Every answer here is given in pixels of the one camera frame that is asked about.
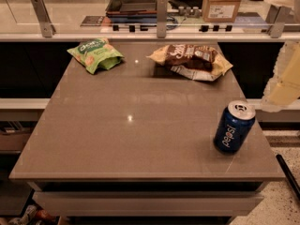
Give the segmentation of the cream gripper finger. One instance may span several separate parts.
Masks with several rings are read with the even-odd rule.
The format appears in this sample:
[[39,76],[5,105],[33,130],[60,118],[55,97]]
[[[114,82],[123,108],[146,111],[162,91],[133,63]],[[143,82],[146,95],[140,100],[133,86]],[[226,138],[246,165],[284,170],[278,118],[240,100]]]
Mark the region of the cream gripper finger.
[[286,109],[300,97],[298,85],[285,82],[277,82],[270,79],[264,88],[262,96],[262,110],[269,113],[276,113]]
[[274,67],[274,75],[280,83],[300,85],[300,43],[286,41],[280,49]]

